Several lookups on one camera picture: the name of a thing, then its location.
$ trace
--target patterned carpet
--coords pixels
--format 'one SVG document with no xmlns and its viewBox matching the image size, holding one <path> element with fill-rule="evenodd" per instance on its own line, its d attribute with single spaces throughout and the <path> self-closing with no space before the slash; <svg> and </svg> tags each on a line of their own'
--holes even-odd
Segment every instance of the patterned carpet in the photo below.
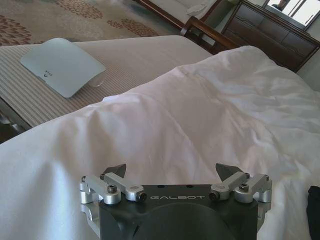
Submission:
<svg viewBox="0 0 320 240">
<path fill-rule="evenodd" d="M 0 46 L 178 33 L 132 0 L 0 0 Z"/>
</svg>

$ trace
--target white wall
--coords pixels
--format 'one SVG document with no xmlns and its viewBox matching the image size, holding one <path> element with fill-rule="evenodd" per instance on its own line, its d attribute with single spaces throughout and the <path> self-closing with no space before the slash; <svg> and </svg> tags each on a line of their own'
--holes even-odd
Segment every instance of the white wall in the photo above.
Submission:
<svg viewBox="0 0 320 240">
<path fill-rule="evenodd" d="M 310 35 L 320 41 L 320 18 L 313 22 L 307 31 Z M 315 91 L 320 92 L 320 50 L 318 50 L 309 61 L 297 73 Z"/>
</svg>

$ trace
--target metal bracket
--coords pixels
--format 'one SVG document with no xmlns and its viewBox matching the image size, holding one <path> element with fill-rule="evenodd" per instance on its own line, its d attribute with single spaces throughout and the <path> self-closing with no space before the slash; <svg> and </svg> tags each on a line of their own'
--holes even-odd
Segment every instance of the metal bracket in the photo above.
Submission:
<svg viewBox="0 0 320 240">
<path fill-rule="evenodd" d="M 234 198 L 240 203 L 251 203 L 253 199 L 257 201 L 259 231 L 265 221 L 266 212 L 271 209 L 272 180 L 264 174 L 250 178 L 248 173 L 238 171 L 223 182 L 211 185 L 209 197 L 215 202 L 227 200 L 231 191 L 234 191 Z"/>
<path fill-rule="evenodd" d="M 147 198 L 142 185 L 132 184 L 113 172 L 105 174 L 103 181 L 108 185 L 115 185 L 129 201 L 144 202 Z"/>
<path fill-rule="evenodd" d="M 125 181 L 122 177 L 109 172 L 100 176 L 83 176 L 79 185 L 81 211 L 85 213 L 89 226 L 100 238 L 99 206 L 97 201 L 103 200 L 107 205 L 121 201 L 121 193 L 128 201 L 143 202 L 147 195 L 144 187 Z"/>
<path fill-rule="evenodd" d="M 211 185 L 209 197 L 212 201 L 229 199 L 230 192 L 237 186 L 244 183 L 250 176 L 247 173 L 238 171 L 221 183 Z"/>
<path fill-rule="evenodd" d="M 262 203 L 271 202 L 272 181 L 267 175 L 257 174 L 234 190 L 234 198 L 240 203 L 251 203 L 254 199 Z"/>
</svg>

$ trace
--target mirror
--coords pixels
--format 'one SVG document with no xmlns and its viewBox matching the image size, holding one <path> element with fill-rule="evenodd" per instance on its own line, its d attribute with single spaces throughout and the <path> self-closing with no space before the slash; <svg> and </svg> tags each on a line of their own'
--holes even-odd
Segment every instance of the mirror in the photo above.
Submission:
<svg viewBox="0 0 320 240">
<path fill-rule="evenodd" d="M 320 0 L 266 0 L 263 7 L 305 31 L 320 15 Z"/>
</svg>

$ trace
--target wooden dresser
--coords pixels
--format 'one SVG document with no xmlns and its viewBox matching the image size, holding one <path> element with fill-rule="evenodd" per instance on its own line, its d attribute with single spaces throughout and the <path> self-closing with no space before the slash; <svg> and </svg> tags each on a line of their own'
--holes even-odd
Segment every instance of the wooden dresser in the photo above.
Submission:
<svg viewBox="0 0 320 240">
<path fill-rule="evenodd" d="M 278 65 L 297 72 L 319 49 L 320 42 L 266 9 L 240 1 L 222 34 L 239 46 L 264 51 Z M 224 47 L 216 44 L 212 52 Z"/>
</svg>

